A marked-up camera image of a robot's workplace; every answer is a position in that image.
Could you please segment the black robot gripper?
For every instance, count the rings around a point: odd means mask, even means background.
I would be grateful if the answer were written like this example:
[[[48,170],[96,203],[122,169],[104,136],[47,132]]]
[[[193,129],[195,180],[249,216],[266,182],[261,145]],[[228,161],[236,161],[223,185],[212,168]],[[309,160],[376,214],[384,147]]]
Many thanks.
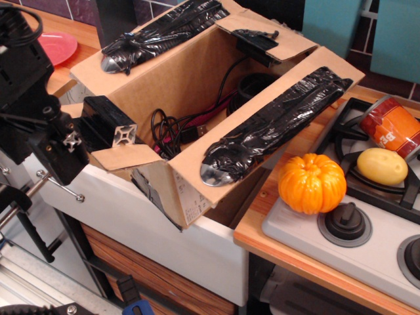
[[[17,165],[34,154],[67,186],[89,157],[73,119],[47,92],[53,71],[38,41],[1,53],[1,151]]]

